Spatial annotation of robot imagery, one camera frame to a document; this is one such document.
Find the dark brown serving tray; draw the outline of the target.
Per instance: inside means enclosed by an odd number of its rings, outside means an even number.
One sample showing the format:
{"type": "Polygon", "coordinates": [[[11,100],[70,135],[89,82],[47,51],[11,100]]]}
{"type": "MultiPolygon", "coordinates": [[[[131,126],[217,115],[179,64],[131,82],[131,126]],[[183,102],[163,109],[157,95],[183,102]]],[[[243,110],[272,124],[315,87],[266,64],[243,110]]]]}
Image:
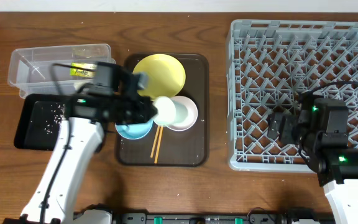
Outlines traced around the dark brown serving tray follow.
{"type": "Polygon", "coordinates": [[[209,154],[209,65],[200,54],[171,54],[184,66],[186,82],[180,96],[192,99],[198,108],[195,124],[186,131],[163,129],[158,162],[150,157],[157,125],[142,139],[116,138],[116,159],[127,166],[197,167],[209,154]]]}

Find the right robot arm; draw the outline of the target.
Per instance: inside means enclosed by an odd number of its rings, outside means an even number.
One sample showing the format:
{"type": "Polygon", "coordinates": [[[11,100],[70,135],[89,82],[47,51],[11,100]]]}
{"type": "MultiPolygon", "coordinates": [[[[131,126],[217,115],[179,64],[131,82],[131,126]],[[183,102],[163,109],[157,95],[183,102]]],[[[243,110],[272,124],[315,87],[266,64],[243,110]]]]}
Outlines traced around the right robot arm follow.
{"type": "Polygon", "coordinates": [[[267,136],[298,146],[318,176],[336,223],[358,223],[358,149],[348,145],[348,107],[337,99],[304,94],[298,115],[272,113],[267,136]]]}

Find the small white cup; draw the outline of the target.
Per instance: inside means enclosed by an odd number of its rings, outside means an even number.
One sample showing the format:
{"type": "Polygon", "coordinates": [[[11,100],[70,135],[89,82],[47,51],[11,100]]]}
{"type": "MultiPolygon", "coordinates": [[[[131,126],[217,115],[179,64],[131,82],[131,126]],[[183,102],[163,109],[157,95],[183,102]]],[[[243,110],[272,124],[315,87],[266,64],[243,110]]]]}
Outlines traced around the small white cup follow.
{"type": "Polygon", "coordinates": [[[176,117],[176,107],[170,98],[160,96],[154,100],[153,105],[157,109],[157,114],[153,117],[153,121],[157,125],[165,126],[174,122],[176,117]]]}

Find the wooden chopstick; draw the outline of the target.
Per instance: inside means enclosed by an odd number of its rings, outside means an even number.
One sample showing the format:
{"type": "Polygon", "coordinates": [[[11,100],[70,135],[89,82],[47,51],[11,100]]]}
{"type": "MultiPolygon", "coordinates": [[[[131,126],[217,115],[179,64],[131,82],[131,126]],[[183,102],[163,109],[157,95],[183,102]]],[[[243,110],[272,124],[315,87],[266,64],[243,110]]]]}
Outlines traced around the wooden chopstick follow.
{"type": "Polygon", "coordinates": [[[155,163],[158,161],[158,154],[159,154],[159,149],[160,149],[162,131],[163,131],[163,128],[161,126],[157,126],[154,141],[152,144],[152,150],[150,153],[150,157],[155,159],[155,163]]]}
{"type": "Polygon", "coordinates": [[[152,155],[154,155],[154,163],[156,164],[158,162],[159,152],[160,152],[160,146],[162,142],[162,133],[163,133],[163,126],[157,127],[157,132],[154,139],[154,145],[152,148],[152,155]]]}

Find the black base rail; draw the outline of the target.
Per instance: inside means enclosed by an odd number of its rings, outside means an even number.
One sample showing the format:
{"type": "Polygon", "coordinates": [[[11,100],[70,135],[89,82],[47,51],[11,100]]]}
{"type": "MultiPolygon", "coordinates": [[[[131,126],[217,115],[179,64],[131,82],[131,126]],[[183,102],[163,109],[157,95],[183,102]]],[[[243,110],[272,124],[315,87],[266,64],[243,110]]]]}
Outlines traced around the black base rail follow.
{"type": "Polygon", "coordinates": [[[105,205],[90,205],[86,209],[75,212],[74,220],[85,223],[97,223],[90,215],[93,212],[106,212],[109,220],[106,223],[118,224],[291,224],[321,223],[335,224],[332,215],[316,213],[311,208],[290,208],[283,213],[274,213],[261,207],[255,207],[246,213],[213,214],[213,213],[149,213],[146,210],[132,210],[127,213],[115,212],[105,205]]]}

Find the pink white bowl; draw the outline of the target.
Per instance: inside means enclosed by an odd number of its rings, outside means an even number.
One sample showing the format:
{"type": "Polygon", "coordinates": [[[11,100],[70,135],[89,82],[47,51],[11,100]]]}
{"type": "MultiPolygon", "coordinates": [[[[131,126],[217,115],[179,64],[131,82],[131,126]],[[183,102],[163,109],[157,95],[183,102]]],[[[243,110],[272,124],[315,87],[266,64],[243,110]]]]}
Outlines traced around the pink white bowl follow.
{"type": "Polygon", "coordinates": [[[173,131],[186,131],[190,129],[198,118],[198,108],[195,102],[185,96],[174,96],[171,98],[176,107],[176,116],[173,124],[167,128],[173,131]]]}

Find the black rectangular waste tray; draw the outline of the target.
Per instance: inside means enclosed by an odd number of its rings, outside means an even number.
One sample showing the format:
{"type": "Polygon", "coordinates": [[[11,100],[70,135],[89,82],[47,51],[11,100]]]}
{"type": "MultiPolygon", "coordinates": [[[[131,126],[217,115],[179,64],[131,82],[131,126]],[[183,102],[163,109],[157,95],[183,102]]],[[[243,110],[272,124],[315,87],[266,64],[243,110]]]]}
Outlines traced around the black rectangular waste tray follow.
{"type": "Polygon", "coordinates": [[[17,125],[14,146],[18,149],[51,151],[55,147],[58,133],[47,135],[42,124],[42,106],[46,102],[65,105],[67,96],[31,94],[24,100],[22,113],[17,125]]]}

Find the light blue bowl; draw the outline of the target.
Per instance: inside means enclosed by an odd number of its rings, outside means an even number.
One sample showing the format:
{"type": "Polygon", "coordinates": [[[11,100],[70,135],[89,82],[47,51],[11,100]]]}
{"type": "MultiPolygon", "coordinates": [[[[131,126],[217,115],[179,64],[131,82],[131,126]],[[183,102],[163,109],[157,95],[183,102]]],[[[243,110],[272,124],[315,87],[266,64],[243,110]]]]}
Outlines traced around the light blue bowl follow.
{"type": "Polygon", "coordinates": [[[145,137],[152,129],[153,121],[140,124],[122,124],[115,125],[116,132],[123,138],[129,140],[137,140],[145,137]]]}

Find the green snack wrapper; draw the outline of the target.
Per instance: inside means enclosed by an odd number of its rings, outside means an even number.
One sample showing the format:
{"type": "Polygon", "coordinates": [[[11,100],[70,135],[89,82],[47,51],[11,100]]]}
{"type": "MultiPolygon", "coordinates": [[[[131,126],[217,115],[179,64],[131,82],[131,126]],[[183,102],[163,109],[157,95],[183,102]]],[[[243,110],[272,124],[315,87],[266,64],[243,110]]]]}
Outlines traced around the green snack wrapper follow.
{"type": "Polygon", "coordinates": [[[93,78],[96,64],[93,63],[71,63],[70,76],[93,78]]]}

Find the clear plastic waste bin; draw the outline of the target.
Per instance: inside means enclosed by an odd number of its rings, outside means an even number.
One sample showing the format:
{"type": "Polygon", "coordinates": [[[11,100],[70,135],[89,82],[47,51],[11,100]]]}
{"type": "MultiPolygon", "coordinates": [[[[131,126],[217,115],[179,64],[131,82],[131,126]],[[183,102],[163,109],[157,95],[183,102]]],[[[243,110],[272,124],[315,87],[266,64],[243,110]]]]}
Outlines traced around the clear plastic waste bin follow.
{"type": "Polygon", "coordinates": [[[57,95],[50,76],[54,63],[94,68],[96,62],[115,63],[108,44],[61,45],[16,49],[12,52],[7,82],[19,89],[19,96],[57,95]]]}

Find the yellow round plate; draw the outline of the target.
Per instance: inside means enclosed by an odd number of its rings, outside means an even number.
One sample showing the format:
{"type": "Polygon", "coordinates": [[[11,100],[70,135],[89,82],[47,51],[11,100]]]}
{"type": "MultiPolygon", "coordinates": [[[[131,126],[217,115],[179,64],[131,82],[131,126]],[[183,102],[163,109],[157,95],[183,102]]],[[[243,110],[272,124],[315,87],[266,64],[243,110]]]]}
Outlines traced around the yellow round plate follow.
{"type": "Polygon", "coordinates": [[[153,54],[143,58],[135,66],[133,73],[145,73],[148,76],[147,86],[138,93],[152,99],[177,95],[186,81],[184,66],[178,59],[167,54],[153,54]]]}

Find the rice food scraps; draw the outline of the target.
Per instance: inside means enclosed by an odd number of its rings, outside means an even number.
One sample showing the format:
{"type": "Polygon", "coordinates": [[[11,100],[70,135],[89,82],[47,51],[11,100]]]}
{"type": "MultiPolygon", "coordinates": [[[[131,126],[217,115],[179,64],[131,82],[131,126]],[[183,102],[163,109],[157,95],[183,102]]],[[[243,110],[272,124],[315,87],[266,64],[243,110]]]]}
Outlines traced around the rice food scraps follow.
{"type": "Polygon", "coordinates": [[[47,135],[57,134],[64,119],[65,105],[57,102],[46,102],[42,106],[42,124],[47,135]]]}

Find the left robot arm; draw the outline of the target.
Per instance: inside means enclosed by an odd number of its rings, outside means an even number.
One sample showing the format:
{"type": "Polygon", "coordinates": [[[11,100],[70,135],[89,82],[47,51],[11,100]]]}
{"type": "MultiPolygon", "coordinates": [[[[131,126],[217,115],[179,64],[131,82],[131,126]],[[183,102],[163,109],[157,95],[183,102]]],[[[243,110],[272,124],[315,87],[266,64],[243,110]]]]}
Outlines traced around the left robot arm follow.
{"type": "Polygon", "coordinates": [[[42,179],[19,218],[4,223],[112,223],[113,212],[92,205],[75,215],[75,203],[85,172],[101,148],[109,123],[146,123],[156,115],[150,97],[138,91],[147,86],[145,73],[123,70],[96,72],[65,103],[51,158],[42,179]]]}

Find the grey plastic dishwasher rack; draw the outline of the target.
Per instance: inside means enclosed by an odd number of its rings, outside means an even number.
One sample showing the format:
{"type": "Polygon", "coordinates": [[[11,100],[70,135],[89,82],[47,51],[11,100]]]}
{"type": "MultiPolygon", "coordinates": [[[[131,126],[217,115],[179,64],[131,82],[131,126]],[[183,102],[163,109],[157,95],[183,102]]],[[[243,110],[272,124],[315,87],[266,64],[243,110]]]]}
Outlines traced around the grey plastic dishwasher rack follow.
{"type": "Polygon", "coordinates": [[[231,169],[309,172],[295,145],[267,136],[268,115],[297,114],[308,90],[345,102],[358,149],[358,22],[234,20],[226,50],[231,169]]]}

